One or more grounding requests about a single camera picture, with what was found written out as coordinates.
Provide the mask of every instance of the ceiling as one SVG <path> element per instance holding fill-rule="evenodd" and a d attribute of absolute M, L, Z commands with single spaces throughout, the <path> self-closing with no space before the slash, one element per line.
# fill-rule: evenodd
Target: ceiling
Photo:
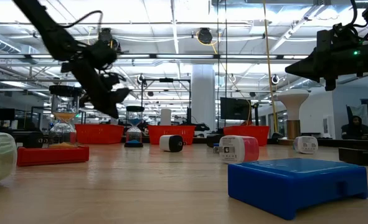
<path fill-rule="evenodd" d="M 60 24 L 68 24 L 81 18 L 92 10 L 103 11 L 102 27 L 112 29 L 124 51 L 130 54 L 231 54 L 231 55 L 266 55 L 267 42 L 264 38 L 265 23 L 262 1 L 227 0 L 40 0 L 51 17 Z M 352 19 L 350 1 L 331 0 L 331 5 L 314 6 L 313 0 L 267 0 L 268 44 L 272 55 L 308 55 L 316 45 L 316 33 L 330 29 L 334 24 L 347 24 Z M 368 5 L 368 1 L 357 1 L 358 15 Z M 94 14 L 81 23 L 68 29 L 77 40 L 92 44 L 96 41 L 99 14 Z M 364 24 L 363 18 L 357 18 L 358 24 Z M 196 39 L 201 27 L 210 29 L 214 36 L 215 50 L 212 46 L 202 45 Z M 367 29 L 359 29 L 362 36 Z M 11 46 L 23 49 L 31 46 L 40 54 L 48 54 L 35 27 L 27 20 L 12 0 L 0 0 L 0 40 Z M 170 60 L 155 59 L 118 59 L 114 70 L 130 79 L 124 85 L 138 88 L 138 75 L 146 78 L 182 78 L 190 79 L 192 64 L 209 63 L 217 73 L 225 75 L 225 67 L 232 82 L 227 89 L 269 90 L 267 60 L 229 60 L 218 66 L 218 61 L 192 60 L 172 58 Z M 296 60 L 271 60 L 272 75 L 281 80 L 276 89 L 287 89 L 307 86 L 311 82 L 285 73 L 285 67 Z M 71 74 L 62 74 L 60 66 L 52 59 L 38 60 L 37 64 L 27 63 L 19 59 L 0 58 L 0 75 L 11 79 L 73 79 Z M 49 82 L 36 82 L 31 87 L 46 89 Z M 179 90 L 180 98 L 188 98 L 184 86 L 165 83 L 152 84 L 149 89 Z M 230 93 L 233 97 L 243 97 L 240 93 Z M 255 99 L 264 99 L 266 93 L 259 93 Z M 175 92 L 155 92 L 152 99 L 174 98 Z"/>

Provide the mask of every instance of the blue plastic case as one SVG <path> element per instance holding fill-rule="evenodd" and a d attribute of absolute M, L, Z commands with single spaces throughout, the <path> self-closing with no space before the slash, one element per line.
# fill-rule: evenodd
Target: blue plastic case
<path fill-rule="evenodd" d="M 344 197 L 366 199 L 366 168 L 314 159 L 228 165 L 230 197 L 292 220 L 296 210 Z"/>

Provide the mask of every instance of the desk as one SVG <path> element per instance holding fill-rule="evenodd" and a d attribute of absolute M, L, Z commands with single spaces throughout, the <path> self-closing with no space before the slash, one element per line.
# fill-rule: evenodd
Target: desk
<path fill-rule="evenodd" d="M 0 223 L 288 223 L 229 198 L 227 165 L 205 144 L 179 153 L 158 146 L 91 146 L 88 163 L 19 167 L 0 182 Z M 338 161 L 336 148 L 315 155 L 262 147 L 260 159 Z M 368 223 L 368 200 L 351 198 L 298 212 L 290 223 Z"/>

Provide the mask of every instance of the table surface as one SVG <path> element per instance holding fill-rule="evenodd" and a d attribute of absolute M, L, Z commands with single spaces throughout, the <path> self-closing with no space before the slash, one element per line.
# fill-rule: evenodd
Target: table surface
<path fill-rule="evenodd" d="M 0 181 L 0 223 L 288 222 L 229 198 L 227 165 L 205 144 L 178 153 L 148 144 L 142 149 L 91 146 L 90 152 L 87 163 L 18 167 Z M 260 160 L 288 157 L 339 160 L 336 148 L 322 147 L 315 155 L 288 146 L 260 148 Z M 365 224 L 368 199 L 306 208 L 290 222 Z"/>

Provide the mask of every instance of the person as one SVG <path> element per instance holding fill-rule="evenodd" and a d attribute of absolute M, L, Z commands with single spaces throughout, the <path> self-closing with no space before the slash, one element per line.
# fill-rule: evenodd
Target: person
<path fill-rule="evenodd" d="M 341 127 L 343 139 L 368 140 L 368 126 L 362 124 L 359 116 L 353 116 L 349 124 Z"/>

